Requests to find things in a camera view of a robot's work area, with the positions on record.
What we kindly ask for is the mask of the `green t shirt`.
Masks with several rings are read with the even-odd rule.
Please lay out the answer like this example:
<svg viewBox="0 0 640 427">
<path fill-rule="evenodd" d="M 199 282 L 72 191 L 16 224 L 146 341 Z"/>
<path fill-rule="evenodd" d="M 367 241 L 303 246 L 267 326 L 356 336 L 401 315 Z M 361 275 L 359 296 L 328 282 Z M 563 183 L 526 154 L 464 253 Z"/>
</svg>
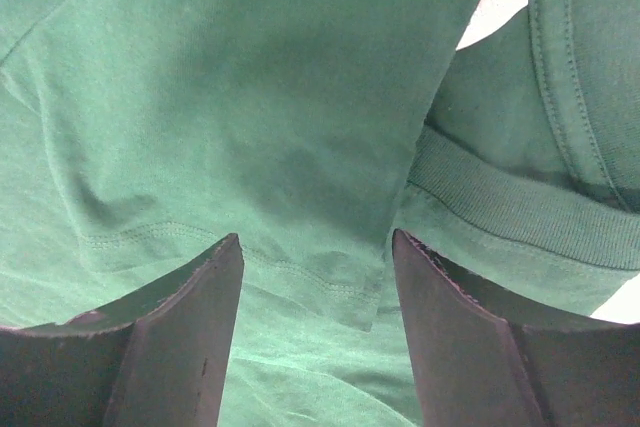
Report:
<svg viewBox="0 0 640 427">
<path fill-rule="evenodd" d="M 1 0 L 1 330 L 235 234 L 214 426 L 427 426 L 397 230 L 639 328 L 639 0 Z"/>
</svg>

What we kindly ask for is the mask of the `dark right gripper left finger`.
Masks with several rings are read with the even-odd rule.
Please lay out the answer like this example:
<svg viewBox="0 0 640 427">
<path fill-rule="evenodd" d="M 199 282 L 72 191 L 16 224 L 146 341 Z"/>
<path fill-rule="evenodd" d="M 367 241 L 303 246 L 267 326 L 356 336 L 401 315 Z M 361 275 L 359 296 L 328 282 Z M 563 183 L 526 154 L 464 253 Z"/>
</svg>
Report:
<svg viewBox="0 0 640 427">
<path fill-rule="evenodd" d="M 229 234 L 64 324 L 2 328 L 2 425 L 216 425 L 243 271 Z"/>
</svg>

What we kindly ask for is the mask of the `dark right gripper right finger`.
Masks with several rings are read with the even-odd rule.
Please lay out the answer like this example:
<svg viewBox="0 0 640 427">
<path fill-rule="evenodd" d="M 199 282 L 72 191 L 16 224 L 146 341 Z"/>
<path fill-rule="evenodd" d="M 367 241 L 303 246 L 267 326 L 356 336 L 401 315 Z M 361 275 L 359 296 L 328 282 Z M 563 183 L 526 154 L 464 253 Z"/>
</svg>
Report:
<svg viewBox="0 0 640 427">
<path fill-rule="evenodd" d="M 427 426 L 635 426 L 639 328 L 553 308 L 429 249 L 392 253 Z"/>
</svg>

